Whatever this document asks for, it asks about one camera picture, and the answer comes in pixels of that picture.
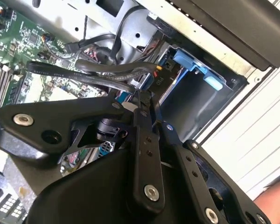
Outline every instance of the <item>cable connector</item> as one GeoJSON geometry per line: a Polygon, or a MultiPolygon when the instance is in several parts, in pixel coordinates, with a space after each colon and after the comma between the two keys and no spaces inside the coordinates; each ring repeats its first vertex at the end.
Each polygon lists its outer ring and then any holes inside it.
{"type": "Polygon", "coordinates": [[[80,50],[79,42],[67,43],[64,48],[68,54],[76,53],[80,50]]]}

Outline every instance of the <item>black cable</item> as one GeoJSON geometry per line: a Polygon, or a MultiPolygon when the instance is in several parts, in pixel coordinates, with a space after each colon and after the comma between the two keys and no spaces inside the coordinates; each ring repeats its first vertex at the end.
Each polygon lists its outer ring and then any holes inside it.
{"type": "Polygon", "coordinates": [[[46,41],[43,41],[43,44],[45,45],[45,47],[47,48],[47,50],[50,52],[51,55],[53,55],[55,58],[61,59],[61,60],[70,60],[72,58],[75,58],[79,55],[80,51],[76,52],[74,55],[70,56],[70,57],[63,57],[63,56],[59,56],[57,55],[47,44],[46,41]]]}
{"type": "Polygon", "coordinates": [[[96,76],[87,76],[86,74],[81,72],[67,70],[55,65],[42,63],[42,62],[32,62],[32,61],[27,62],[27,70],[32,73],[43,75],[43,76],[63,77],[63,78],[74,79],[78,82],[85,83],[85,84],[103,85],[127,93],[134,93],[136,91],[135,88],[133,88],[132,86],[121,83],[116,80],[110,80],[108,78],[96,77],[96,76]]]}
{"type": "Polygon", "coordinates": [[[120,22],[120,25],[118,26],[117,29],[117,33],[116,33],[116,38],[113,42],[113,47],[111,49],[111,53],[110,53],[110,57],[111,58],[116,58],[117,53],[119,52],[121,46],[119,45],[119,42],[121,41],[121,34],[122,34],[122,30],[123,30],[123,24],[126,21],[126,19],[128,18],[128,16],[138,10],[142,10],[145,9],[143,6],[135,6],[133,8],[130,8],[127,13],[125,14],[125,16],[123,17],[122,21],[120,22]]]}
{"type": "Polygon", "coordinates": [[[160,66],[150,62],[134,62],[128,64],[119,64],[119,65],[104,65],[104,64],[91,63],[81,59],[78,59],[76,61],[75,67],[83,71],[110,72],[110,73],[130,71],[134,69],[142,69],[149,73],[153,73],[156,69],[161,70],[160,66]]]}
{"type": "MultiPolygon", "coordinates": [[[[114,35],[114,34],[103,34],[100,36],[90,38],[88,40],[81,40],[78,42],[67,43],[67,44],[65,44],[65,50],[68,53],[74,53],[74,52],[77,52],[80,50],[85,50],[85,49],[89,48],[91,45],[93,45],[94,43],[97,43],[99,41],[115,39],[115,37],[116,37],[116,35],[114,35]]],[[[114,61],[115,64],[118,64],[116,58],[111,57],[111,59],[114,61]]]]}
{"type": "Polygon", "coordinates": [[[128,80],[130,78],[135,78],[137,76],[143,76],[147,74],[147,71],[144,70],[136,70],[133,71],[131,73],[128,74],[121,74],[121,75],[114,75],[114,74],[110,74],[110,75],[99,75],[99,77],[106,77],[108,79],[112,79],[112,80],[117,80],[117,81],[124,81],[124,80],[128,80]]]}
{"type": "Polygon", "coordinates": [[[114,35],[114,34],[102,34],[100,36],[96,36],[96,37],[90,38],[88,40],[79,41],[79,47],[80,47],[80,49],[87,49],[90,45],[92,45],[96,42],[115,39],[115,38],[116,38],[116,35],[114,35]]]}
{"type": "Polygon", "coordinates": [[[163,37],[159,40],[159,42],[157,43],[157,45],[155,46],[154,49],[152,49],[147,55],[144,55],[144,56],[138,58],[137,60],[135,60],[135,62],[143,62],[143,61],[145,61],[146,59],[148,59],[148,58],[160,47],[160,45],[161,45],[162,42],[163,42],[163,38],[164,38],[164,35],[163,35],[163,37]]]}
{"type": "Polygon", "coordinates": [[[88,16],[85,16],[85,20],[84,20],[84,33],[83,33],[83,40],[86,39],[86,31],[87,31],[87,21],[88,21],[88,16]]]}

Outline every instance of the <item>screw hole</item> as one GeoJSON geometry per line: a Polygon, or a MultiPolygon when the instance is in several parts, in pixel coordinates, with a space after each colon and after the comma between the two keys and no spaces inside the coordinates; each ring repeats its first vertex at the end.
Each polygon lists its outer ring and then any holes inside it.
{"type": "Polygon", "coordinates": [[[122,131],[122,132],[119,133],[119,136],[120,136],[121,138],[125,138],[125,137],[127,136],[127,134],[128,134],[127,131],[122,131]]]}
{"type": "Polygon", "coordinates": [[[195,171],[192,171],[194,177],[198,177],[198,174],[195,171]]]}
{"type": "Polygon", "coordinates": [[[42,140],[51,145],[59,144],[62,141],[61,135],[53,130],[47,130],[42,133],[42,140]]]}
{"type": "Polygon", "coordinates": [[[150,157],[152,157],[153,156],[153,153],[152,153],[152,151],[150,151],[150,150],[147,150],[147,155],[149,155],[150,157]]]}

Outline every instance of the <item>black metal bracket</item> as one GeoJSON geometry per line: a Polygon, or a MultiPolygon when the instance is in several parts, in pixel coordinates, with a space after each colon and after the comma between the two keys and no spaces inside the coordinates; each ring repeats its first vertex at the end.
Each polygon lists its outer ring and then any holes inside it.
{"type": "Polygon", "coordinates": [[[200,194],[212,197],[220,210],[221,218],[232,223],[263,224],[262,220],[270,223],[266,215],[254,204],[239,186],[219,167],[207,152],[195,141],[188,140],[183,146],[192,152],[191,161],[200,170],[200,179],[206,183],[206,190],[200,194]]]}
{"type": "Polygon", "coordinates": [[[124,111],[109,97],[4,106],[0,108],[0,149],[40,165],[55,165],[70,146],[76,120],[119,119],[124,111]],[[29,115],[33,124],[16,124],[17,114],[29,115]]]}
{"type": "MultiPolygon", "coordinates": [[[[155,99],[150,98],[143,104],[139,93],[135,98],[138,108],[134,112],[110,97],[11,105],[0,109],[0,149],[17,163],[25,162],[24,166],[18,164],[17,167],[30,167],[45,177],[45,171],[36,166],[50,165],[46,172],[52,170],[56,174],[57,164],[64,154],[99,146],[106,140],[117,145],[110,155],[67,177],[53,179],[55,182],[42,191],[40,199],[32,206],[32,216],[38,214],[36,208],[44,209],[43,203],[48,205],[49,200],[62,203],[71,189],[84,189],[85,183],[97,190],[92,182],[95,180],[100,182],[100,188],[109,189],[102,183],[108,181],[117,183],[114,185],[117,192],[124,191],[124,196],[116,197],[117,200],[124,198],[121,201],[125,201],[125,210],[129,210],[127,220],[130,214],[134,219],[141,217],[142,221],[153,220],[153,223],[163,223],[167,218],[176,220],[183,211],[179,204],[183,201],[189,208],[188,213],[183,212],[183,220],[194,223],[262,224],[258,216],[270,223],[198,143],[187,141],[182,145],[174,127],[162,120],[155,99]],[[32,118],[22,120],[29,121],[29,125],[17,124],[14,118],[20,113],[32,118]],[[117,170],[121,181],[112,175],[112,169],[117,170]],[[100,170],[104,170],[104,177],[100,176],[100,170]],[[179,188],[182,197],[171,192],[179,188]],[[178,208],[166,204],[165,200],[176,203],[178,208]]],[[[108,205],[113,209],[116,203],[112,201],[108,205]]]]}

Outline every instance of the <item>microchip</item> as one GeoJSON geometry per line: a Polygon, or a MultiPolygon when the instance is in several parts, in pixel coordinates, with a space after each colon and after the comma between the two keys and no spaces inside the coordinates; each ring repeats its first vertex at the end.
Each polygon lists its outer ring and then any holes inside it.
{"type": "Polygon", "coordinates": [[[37,39],[38,39],[38,36],[36,36],[35,34],[30,34],[29,41],[31,43],[36,44],[37,39]]]}
{"type": "Polygon", "coordinates": [[[69,65],[70,65],[70,62],[67,61],[67,60],[63,60],[63,62],[61,63],[61,66],[66,68],[66,69],[69,67],[69,65]]]}
{"type": "Polygon", "coordinates": [[[16,48],[17,48],[17,45],[12,43],[10,46],[9,46],[9,54],[10,55],[14,55],[15,54],[15,51],[16,51],[16,48]]]}

